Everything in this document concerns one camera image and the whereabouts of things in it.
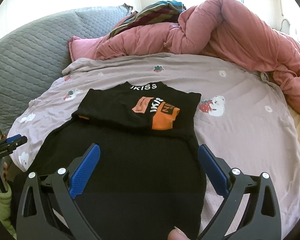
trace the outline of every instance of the person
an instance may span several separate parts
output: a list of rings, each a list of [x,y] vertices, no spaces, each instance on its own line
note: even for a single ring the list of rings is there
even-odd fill
[[[17,239],[16,230],[12,226],[11,221],[10,221],[10,216],[11,216],[10,204],[11,204],[12,190],[11,190],[10,184],[7,182],[8,165],[6,163],[4,163],[3,167],[4,167],[3,176],[6,180],[8,192],[0,193],[0,221],[4,225],[4,227],[9,231],[9,233],[15,239]],[[189,239],[179,228],[176,227],[169,233],[168,240],[189,240]]]

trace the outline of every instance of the fingernail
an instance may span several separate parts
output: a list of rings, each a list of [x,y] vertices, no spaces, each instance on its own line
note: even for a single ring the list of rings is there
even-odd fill
[[[179,234],[181,234],[181,235],[183,235],[183,236],[186,236],[186,234],[184,233],[184,232],[182,232],[179,228],[177,228],[177,227],[174,227],[175,229],[176,229],[176,231],[179,233]]]

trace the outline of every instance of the striped fabric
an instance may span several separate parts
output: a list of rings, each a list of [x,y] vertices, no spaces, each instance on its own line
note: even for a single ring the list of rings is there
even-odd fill
[[[177,23],[180,13],[186,10],[181,2],[159,1],[152,3],[137,13],[132,18],[126,20],[109,33],[108,39],[133,27],[155,24],[161,22]]]

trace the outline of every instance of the crumpled blanket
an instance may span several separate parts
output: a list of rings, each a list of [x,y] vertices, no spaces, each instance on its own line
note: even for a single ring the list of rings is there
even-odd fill
[[[160,22],[177,23],[180,13],[186,10],[181,2],[159,1],[149,4],[142,11],[122,22],[109,33],[108,39],[133,27],[155,24]]]
[[[288,104],[300,113],[300,45],[272,29],[237,0],[206,0],[182,12],[178,23],[126,30],[96,42],[92,59],[159,52],[199,54],[270,72]]]

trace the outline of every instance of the pink pillow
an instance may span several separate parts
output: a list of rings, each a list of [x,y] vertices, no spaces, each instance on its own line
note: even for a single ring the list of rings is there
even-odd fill
[[[132,14],[121,19],[114,27],[118,27],[120,24],[135,16],[138,12],[134,11]],[[81,57],[95,59],[95,54],[98,46],[107,40],[108,35],[95,39],[82,39],[77,36],[73,36],[69,40],[69,51],[72,62],[76,61]]]

